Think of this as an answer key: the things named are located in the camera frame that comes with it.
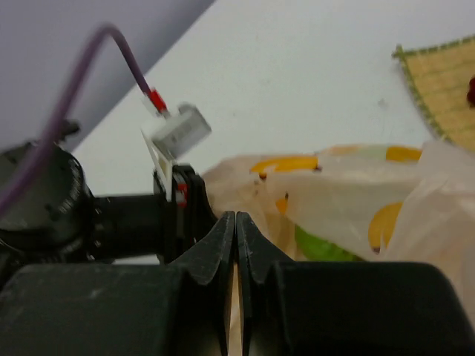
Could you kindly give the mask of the red fake grape bunch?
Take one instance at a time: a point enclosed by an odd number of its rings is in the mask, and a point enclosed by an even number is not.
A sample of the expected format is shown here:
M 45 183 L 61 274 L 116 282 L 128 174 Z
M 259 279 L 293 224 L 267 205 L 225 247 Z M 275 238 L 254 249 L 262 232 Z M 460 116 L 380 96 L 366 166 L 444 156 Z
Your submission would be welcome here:
M 473 76 L 468 83 L 468 92 L 466 99 L 471 108 L 475 107 L 475 77 Z

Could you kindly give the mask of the green fake guava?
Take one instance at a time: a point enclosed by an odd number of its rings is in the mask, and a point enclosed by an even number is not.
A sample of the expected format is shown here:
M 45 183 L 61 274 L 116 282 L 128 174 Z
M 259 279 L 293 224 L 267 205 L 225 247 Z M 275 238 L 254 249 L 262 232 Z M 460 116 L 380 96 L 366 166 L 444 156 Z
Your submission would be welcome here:
M 361 262 L 362 259 L 334 243 L 311 235 L 295 226 L 295 242 L 301 253 L 310 261 Z

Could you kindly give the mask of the translucent banana print plastic bag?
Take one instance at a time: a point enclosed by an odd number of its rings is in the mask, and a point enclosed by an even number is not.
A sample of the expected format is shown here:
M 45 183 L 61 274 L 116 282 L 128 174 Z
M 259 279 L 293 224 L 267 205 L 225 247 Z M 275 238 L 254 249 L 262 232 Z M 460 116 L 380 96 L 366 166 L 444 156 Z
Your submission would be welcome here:
M 444 142 L 421 148 L 343 145 L 314 153 L 225 159 L 204 174 L 218 217 L 248 214 L 296 262 L 310 261 L 295 226 L 366 263 L 426 263 L 451 283 L 474 353 L 474 155 Z M 242 353 L 238 268 L 230 355 Z

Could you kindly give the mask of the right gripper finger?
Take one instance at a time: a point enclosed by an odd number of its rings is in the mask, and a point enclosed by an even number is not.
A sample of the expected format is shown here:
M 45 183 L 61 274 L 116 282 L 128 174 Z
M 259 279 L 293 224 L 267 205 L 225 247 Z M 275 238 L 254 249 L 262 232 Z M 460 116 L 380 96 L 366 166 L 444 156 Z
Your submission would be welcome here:
M 432 265 L 296 262 L 241 212 L 235 239 L 244 355 L 466 353 L 466 314 Z

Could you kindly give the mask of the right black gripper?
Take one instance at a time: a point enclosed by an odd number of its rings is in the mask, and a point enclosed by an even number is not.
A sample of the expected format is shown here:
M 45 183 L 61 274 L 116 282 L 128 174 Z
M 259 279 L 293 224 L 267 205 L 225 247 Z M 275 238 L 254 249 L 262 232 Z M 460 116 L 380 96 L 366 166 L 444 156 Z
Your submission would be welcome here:
M 153 175 L 168 265 L 25 266 L 1 291 L 3 355 L 227 354 L 235 214 L 217 221 L 190 165 L 172 173 L 171 201 Z

